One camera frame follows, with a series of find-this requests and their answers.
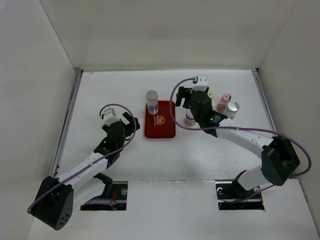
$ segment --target blue label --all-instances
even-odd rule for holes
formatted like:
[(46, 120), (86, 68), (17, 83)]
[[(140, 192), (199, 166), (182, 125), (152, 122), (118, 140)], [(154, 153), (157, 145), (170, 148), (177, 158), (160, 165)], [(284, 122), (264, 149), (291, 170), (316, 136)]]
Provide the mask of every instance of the blue label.
[(155, 106), (150, 106), (150, 105), (147, 104), (146, 106), (147, 106), (148, 110), (151, 111), (151, 112), (155, 112), (155, 111), (158, 110), (158, 104), (155, 105)]

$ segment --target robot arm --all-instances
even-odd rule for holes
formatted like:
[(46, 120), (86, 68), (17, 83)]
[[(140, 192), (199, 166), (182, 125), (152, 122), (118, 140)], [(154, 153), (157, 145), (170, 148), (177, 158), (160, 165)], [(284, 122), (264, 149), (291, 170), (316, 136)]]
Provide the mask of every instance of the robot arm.
[[(124, 146), (127, 137), (134, 132), (134, 120), (127, 112), (123, 116), (129, 121), (125, 124), (116, 117), (115, 110), (108, 108), (103, 112), (105, 123), (102, 129), (107, 136), (93, 150), (93, 153), (72, 170), (53, 178), (46, 177), (38, 190), (35, 199), (38, 199), (48, 190), (67, 180), (81, 170), (76, 177), (67, 180), (51, 194), (40, 200), (32, 209), (31, 214), (55, 230), (60, 230), (69, 221), (73, 209), (80, 209), (81, 205), (90, 199), (101, 195), (112, 186), (112, 179), (101, 172), (109, 168), (120, 156), (120, 152), (103, 158), (108, 153)], [(140, 129), (138, 119), (135, 118), (136, 130)]]
[(213, 110), (212, 101), (207, 95), (209, 90), (207, 76), (198, 76), (193, 83), (196, 84), (193, 88), (183, 86), (179, 88), (175, 105), (180, 106), (184, 99), (183, 107), (191, 110), (194, 120), (204, 132), (233, 142), (261, 159), (261, 165), (251, 170), (244, 170), (232, 181), (234, 191), (243, 195), (241, 193), (268, 182), (282, 186), (300, 164), (290, 141), (284, 137), (270, 137), (253, 131), (225, 128), (207, 130), (209, 127), (240, 128), (241, 126), (224, 114)]

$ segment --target white wall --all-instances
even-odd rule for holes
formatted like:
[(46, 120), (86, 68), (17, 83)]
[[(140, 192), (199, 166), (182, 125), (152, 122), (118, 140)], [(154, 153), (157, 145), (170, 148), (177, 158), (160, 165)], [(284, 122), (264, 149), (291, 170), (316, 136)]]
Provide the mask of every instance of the white wall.
[(76, 67), (259, 67), (298, 0), (41, 0)]
[[(300, 0), (266, 56), (259, 74), (276, 128), (302, 143), (313, 160), (302, 176), (320, 231), (320, 1)], [(306, 158), (300, 154), (302, 167)]]
[(0, 239), (27, 239), (75, 71), (39, 0), (0, 6)]

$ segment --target white floor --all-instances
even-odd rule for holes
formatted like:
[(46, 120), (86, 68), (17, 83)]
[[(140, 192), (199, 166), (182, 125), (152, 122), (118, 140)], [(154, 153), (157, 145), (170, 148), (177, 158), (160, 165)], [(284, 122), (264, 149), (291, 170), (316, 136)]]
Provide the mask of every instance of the white floor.
[[(139, 119), (141, 129), (104, 174), (114, 181), (129, 180), (127, 211), (76, 211), (58, 232), (35, 219), (29, 240), (318, 240), (298, 180), (265, 191), (265, 210), (219, 211), (215, 184), (210, 180), (233, 179), (259, 165), (260, 159), (202, 131), (177, 127), (174, 139), (144, 137), (146, 92), (156, 90), (159, 100), (168, 100), (176, 83), (197, 75), (208, 76), (215, 104), (224, 93), (240, 104), (235, 122), (271, 129), (249, 70), (84, 73), (59, 174), (86, 159), (106, 136), (100, 108), (110, 103), (125, 105)], [(182, 107), (176, 109), (181, 123), (184, 114)]]
[(298, 180), (263, 194), (265, 210), (220, 211), (214, 181), (129, 181), (126, 211), (76, 211), (28, 240), (318, 240)]
[[(141, 129), (120, 158), (105, 174), (115, 181), (124, 180), (200, 180), (233, 179), (239, 172), (257, 166), (261, 161), (241, 147), (216, 139), (202, 131), (177, 127), (170, 140), (148, 140), (144, 137), (146, 92), (156, 90), (159, 100), (169, 100), (173, 87), (181, 80), (207, 75), (214, 103), (230, 93), (240, 104), (234, 120), (248, 127), (271, 129), (249, 70), (175, 70), (84, 73), (66, 138), (59, 174), (86, 159), (106, 136), (99, 110), (106, 104), (125, 105), (138, 118)], [(121, 116), (123, 110), (115, 109)], [(183, 122), (185, 109), (176, 109)]]

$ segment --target bottle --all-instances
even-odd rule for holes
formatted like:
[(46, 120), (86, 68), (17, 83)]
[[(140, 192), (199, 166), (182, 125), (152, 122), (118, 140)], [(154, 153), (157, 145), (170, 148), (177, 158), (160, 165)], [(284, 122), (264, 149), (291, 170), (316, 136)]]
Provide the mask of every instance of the bottle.
[(236, 113), (239, 111), (240, 105), (236, 101), (230, 101), (225, 110), (224, 110), (224, 115), (226, 115), (228, 118), (231, 120), (234, 119)]
[(148, 113), (156, 115), (158, 113), (158, 93), (155, 90), (150, 90), (146, 93), (146, 107)]
[(184, 123), (188, 126), (193, 126), (196, 124), (196, 121), (195, 121), (194, 116), (192, 115), (190, 109), (187, 109), (185, 112)]
[(222, 95), (220, 102), (216, 105), (217, 112), (223, 114), (225, 112), (225, 109), (227, 107), (227, 104), (231, 100), (231, 95), (228, 93), (225, 93)]

